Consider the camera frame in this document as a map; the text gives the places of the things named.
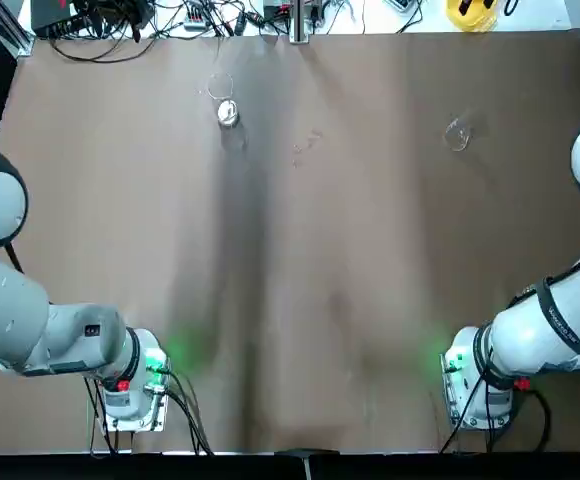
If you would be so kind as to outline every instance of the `wires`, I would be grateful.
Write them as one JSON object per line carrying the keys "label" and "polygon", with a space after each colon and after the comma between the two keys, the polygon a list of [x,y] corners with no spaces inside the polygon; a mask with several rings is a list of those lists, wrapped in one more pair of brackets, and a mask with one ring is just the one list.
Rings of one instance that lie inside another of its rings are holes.
{"label": "wires", "polygon": [[488,436],[486,437],[486,452],[494,448],[494,421],[490,416],[490,385],[486,382],[486,420],[488,421]]}
{"label": "wires", "polygon": [[345,5],[345,2],[343,2],[343,1],[339,4],[339,8],[337,8],[336,13],[334,14],[334,18],[332,19],[332,23],[330,24],[330,28],[328,28],[326,35],[330,35],[330,32],[332,31],[332,27],[334,27],[334,24],[337,21],[337,17],[339,16],[339,12],[341,11],[341,9],[343,8],[344,5]]}
{"label": "wires", "polygon": [[23,273],[23,269],[21,268],[21,263],[19,263],[19,259],[17,258],[17,254],[14,251],[14,247],[12,246],[12,244],[7,243],[4,248],[6,250],[6,253],[8,254],[8,258],[10,259],[10,262],[12,263],[12,266],[14,267],[14,269],[19,273]]}
{"label": "wires", "polygon": [[[415,8],[414,12],[412,13],[412,15],[410,16],[408,21],[403,25],[403,27],[401,27],[399,30],[397,30],[395,32],[396,34],[403,33],[411,26],[423,22],[423,10],[421,10],[421,3],[423,2],[423,0],[416,0],[416,1],[417,1],[417,8]],[[415,17],[417,16],[417,14],[419,14],[419,18],[417,20],[415,20]]]}
{"label": "wires", "polygon": [[366,33],[366,0],[363,0],[363,9],[361,10],[361,21],[363,22],[363,31],[361,35]]}
{"label": "wires", "polygon": [[486,444],[486,451],[492,452],[494,450],[494,446],[496,443],[504,436],[504,434],[512,427],[515,420],[517,419],[521,407],[525,403],[526,399],[529,396],[533,396],[539,402],[541,409],[543,410],[543,430],[541,432],[541,438],[537,443],[537,446],[532,450],[533,452],[543,452],[550,440],[552,435],[552,410],[550,409],[550,405],[548,404],[548,400],[543,396],[541,392],[538,390],[523,390],[521,388],[515,387],[516,398],[520,398],[518,402],[513,404],[512,412],[510,415],[510,421],[507,423],[505,427],[502,428],[500,432],[493,432],[493,438],[490,441],[490,446],[488,449],[488,445]]}
{"label": "wires", "polygon": [[552,410],[550,410],[546,398],[538,390],[528,390],[526,393],[534,396],[543,409],[543,431],[541,432],[539,443],[534,449],[535,452],[543,452],[552,434]]}
{"label": "wires", "polygon": [[171,389],[166,389],[166,395],[168,395],[170,398],[172,398],[172,400],[175,401],[175,403],[179,406],[179,408],[181,408],[181,410],[183,410],[183,413],[185,414],[186,418],[188,419],[188,427],[190,428],[190,439],[192,441],[192,448],[194,449],[195,455],[199,455],[199,447],[201,449],[203,449],[203,451],[206,453],[206,455],[214,455],[212,449],[210,448],[210,445],[208,444],[208,439],[206,437],[205,431],[203,430],[203,427],[201,426],[201,421],[200,421],[199,411],[198,411],[198,404],[195,405],[196,414],[197,414],[197,419],[195,419],[193,417],[192,413],[190,412],[190,408],[188,405],[189,398],[187,397],[185,390],[183,389],[183,386],[181,385],[181,382],[179,381],[179,379],[177,378],[177,376],[174,373],[167,371],[167,374],[175,379],[175,382],[177,383],[179,390],[181,390],[181,396],[183,397],[183,399],[181,397],[179,397],[179,395],[177,395],[177,393]]}
{"label": "wires", "polygon": [[[108,422],[106,420],[106,406],[105,403],[103,401],[103,398],[101,397],[101,391],[99,390],[99,387],[96,384],[94,384],[94,388],[96,391],[96,399],[95,397],[92,395],[92,390],[90,389],[90,384],[88,383],[88,380],[84,377],[83,379],[83,383],[86,385],[86,389],[88,390],[88,397],[90,397],[90,403],[92,404],[92,410],[94,411],[94,417],[92,419],[92,431],[90,434],[90,454],[93,455],[93,451],[92,451],[92,447],[94,445],[94,424],[97,418],[99,417],[99,409],[97,408],[97,400],[98,402],[101,404],[101,414],[102,414],[102,418],[103,418],[103,438],[106,441],[106,445],[108,445],[108,449],[110,450],[110,455],[116,455],[117,454],[117,448],[112,446],[112,443],[110,442],[110,432],[108,431]],[[119,442],[119,437],[118,437],[118,432],[117,432],[117,436],[115,437],[115,444],[118,446],[118,442]]]}
{"label": "wires", "polygon": [[459,428],[461,428],[461,424],[463,423],[463,419],[466,416],[466,412],[468,411],[468,407],[472,403],[472,399],[474,398],[475,394],[477,393],[477,388],[479,387],[479,385],[483,381],[483,378],[485,377],[487,372],[488,372],[488,367],[483,369],[483,372],[481,372],[481,375],[479,376],[479,380],[477,380],[477,383],[475,383],[474,387],[472,387],[472,391],[470,392],[470,396],[468,397],[468,401],[466,402],[466,406],[463,408],[463,412],[461,412],[461,417],[459,418],[459,421],[455,425],[454,430],[452,430],[452,433],[448,437],[448,440],[446,440],[446,443],[444,443],[443,447],[441,447],[441,450],[439,450],[439,453],[445,452],[448,449],[448,447],[450,446],[450,443],[452,443],[452,440],[454,440],[454,437],[457,436],[457,432],[459,431]]}
{"label": "wires", "polygon": [[519,0],[506,0],[506,4],[503,7],[503,14],[506,17],[509,17],[510,15],[512,15],[514,13],[514,11],[517,9],[518,5],[519,5]]}
{"label": "wires", "polygon": [[[492,357],[492,348],[490,348],[490,351],[488,352],[488,362],[490,362],[491,357]],[[468,401],[466,402],[466,406],[463,408],[463,412],[461,412],[461,417],[459,418],[459,421],[455,425],[454,430],[452,430],[452,433],[448,437],[448,440],[446,440],[446,443],[444,443],[443,447],[441,447],[441,450],[439,450],[439,453],[443,453],[447,450],[447,448],[450,446],[450,443],[452,442],[454,437],[459,432],[459,429],[461,428],[461,425],[463,424],[463,419],[465,418],[466,412],[468,411],[468,407],[470,407],[470,404],[472,403],[472,399],[474,398],[475,394],[477,393],[477,389],[479,388],[479,385],[481,384],[481,382],[483,381],[484,377],[486,376],[486,374],[488,373],[489,370],[490,370],[490,365],[488,364],[485,366],[485,368],[481,372],[481,375],[479,375],[479,379],[474,384],[474,387],[472,387],[472,391],[470,392],[470,395],[468,396]],[[490,421],[490,414],[488,413],[488,423],[489,423],[489,421]]]}
{"label": "wires", "polygon": [[[208,21],[211,22],[211,28],[213,28],[217,34],[217,36],[223,36],[223,34],[220,32],[219,27],[223,26],[224,29],[226,30],[226,32],[228,32],[228,34],[230,34],[229,32],[232,31],[229,22],[226,22],[225,19],[223,18],[222,14],[215,12],[215,5],[232,5],[235,6],[236,8],[239,9],[239,6],[241,7],[240,10],[245,10],[245,7],[243,6],[243,3],[240,0],[221,0],[221,1],[209,1],[207,0],[204,3],[205,7],[204,8],[204,13],[206,14],[206,18],[208,19]],[[59,46],[57,45],[57,39],[51,39],[50,40],[50,45],[52,47],[52,49],[57,52],[59,55],[61,55],[62,57],[68,59],[68,60],[72,60],[74,62],[79,62],[79,63],[95,63],[95,64],[115,64],[115,63],[123,63],[123,62],[128,62],[131,60],[135,60],[137,58],[142,57],[143,55],[145,55],[146,53],[148,53],[155,45],[156,41],[159,38],[178,38],[178,39],[182,39],[182,40],[194,40],[202,35],[205,35],[206,33],[208,33],[208,30],[204,30],[194,36],[191,37],[172,37],[170,35],[170,32],[172,30],[174,30],[175,28],[180,27],[181,25],[183,25],[183,22],[178,22],[178,23],[174,23],[175,18],[177,17],[177,15],[184,9],[187,9],[188,3],[187,1],[182,2],[180,5],[176,6],[176,7],[171,7],[172,9],[175,10],[174,14],[170,17],[170,19],[166,22],[166,24],[164,25],[164,27],[162,29],[159,29],[157,27],[157,25],[154,23],[153,20],[150,20],[150,24],[152,25],[152,27],[154,28],[154,33],[150,36],[151,40],[148,43],[148,45],[141,50],[139,53],[128,56],[128,57],[122,57],[122,58],[111,58],[108,59],[106,57],[108,57],[110,54],[112,54],[120,45],[122,40],[128,38],[126,37],[126,31],[128,28],[128,22],[124,22],[123,27],[121,27],[121,25],[117,26],[117,29],[110,33],[109,37],[112,37],[112,35],[114,33],[120,32],[120,36],[119,38],[115,41],[114,45],[112,45],[112,47],[110,47],[108,50],[104,51],[101,54],[95,55],[93,57],[79,57],[76,55],[72,55],[69,53],[66,53],[64,50],[62,50],[61,48],[59,48]],[[123,12],[123,10],[119,10],[120,14],[122,16],[125,16],[125,12]],[[217,24],[214,20],[213,20],[213,13],[214,15],[219,18],[219,24]],[[75,37],[74,36],[67,36],[67,37],[62,37],[62,39],[64,40],[74,40]]]}

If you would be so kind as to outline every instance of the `label on robot arm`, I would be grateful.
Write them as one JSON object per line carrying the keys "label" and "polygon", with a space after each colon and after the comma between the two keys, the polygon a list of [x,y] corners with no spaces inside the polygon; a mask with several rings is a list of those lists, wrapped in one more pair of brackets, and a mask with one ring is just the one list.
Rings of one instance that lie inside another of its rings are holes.
{"label": "label on robot arm", "polygon": [[109,407],[127,407],[130,405],[130,394],[123,393],[106,393],[106,405]]}
{"label": "label on robot arm", "polygon": [[566,362],[561,362],[558,365],[555,365],[554,363],[544,363],[543,367],[541,367],[541,370],[539,370],[539,373],[541,372],[571,372],[574,370],[574,368],[577,366],[577,359],[573,358],[572,360],[568,360]]}

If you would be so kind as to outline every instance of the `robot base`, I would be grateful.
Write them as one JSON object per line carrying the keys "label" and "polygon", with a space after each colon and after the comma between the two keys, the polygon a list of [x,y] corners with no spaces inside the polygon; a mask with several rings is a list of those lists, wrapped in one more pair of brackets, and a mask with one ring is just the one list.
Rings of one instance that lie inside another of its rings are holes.
{"label": "robot base", "polygon": [[[454,339],[452,347],[439,355],[441,360],[441,378],[443,379],[443,396],[448,416],[456,426],[477,382],[480,374],[473,357],[472,344],[477,328],[462,329]],[[460,428],[488,430],[488,408],[486,408],[486,382],[482,380],[463,417]],[[512,391],[488,387],[489,411],[492,426],[501,428],[510,421],[512,408]]]}
{"label": "robot base", "polygon": [[150,411],[140,419],[122,420],[106,414],[108,430],[111,432],[162,432],[166,425],[168,402],[165,395],[155,395]]}

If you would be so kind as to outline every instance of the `small silver object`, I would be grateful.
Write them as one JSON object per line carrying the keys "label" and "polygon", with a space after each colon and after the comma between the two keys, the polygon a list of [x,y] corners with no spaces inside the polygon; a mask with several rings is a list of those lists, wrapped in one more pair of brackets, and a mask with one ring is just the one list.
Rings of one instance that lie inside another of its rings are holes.
{"label": "small silver object", "polygon": [[217,109],[219,125],[224,128],[232,128],[239,123],[239,109],[233,100],[224,100]]}

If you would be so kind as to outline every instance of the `brown table surface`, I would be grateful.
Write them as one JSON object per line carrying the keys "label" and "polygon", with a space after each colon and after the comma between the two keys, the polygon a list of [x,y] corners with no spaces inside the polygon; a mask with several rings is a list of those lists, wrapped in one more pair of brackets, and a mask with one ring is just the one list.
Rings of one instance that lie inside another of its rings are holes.
{"label": "brown table surface", "polygon": [[[243,150],[213,72],[234,78]],[[442,133],[469,109],[454,153]],[[0,149],[30,191],[27,273],[152,329],[216,450],[412,451],[449,433],[437,356],[456,331],[580,256],[579,127],[576,32],[170,40],[116,65],[38,42]],[[580,450],[580,374],[536,384],[549,448]],[[78,376],[0,374],[0,452],[84,450],[86,405]],[[499,447],[532,448],[541,424],[528,402]],[[135,447],[190,448],[174,404]]]}

